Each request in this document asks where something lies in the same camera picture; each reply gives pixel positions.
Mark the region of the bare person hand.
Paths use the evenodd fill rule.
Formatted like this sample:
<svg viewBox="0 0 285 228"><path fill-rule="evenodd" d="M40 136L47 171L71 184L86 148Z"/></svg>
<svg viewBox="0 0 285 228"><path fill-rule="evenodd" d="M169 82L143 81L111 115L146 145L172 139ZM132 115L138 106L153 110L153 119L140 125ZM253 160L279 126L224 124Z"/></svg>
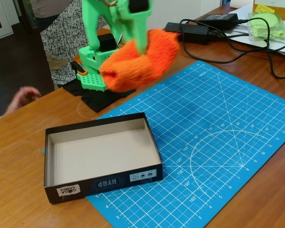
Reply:
<svg viewBox="0 0 285 228"><path fill-rule="evenodd" d="M6 109L5 114L10 114L29 103L36 101L41 97L40 92L31 86L21 87L19 91L14 95L11 103Z"/></svg>

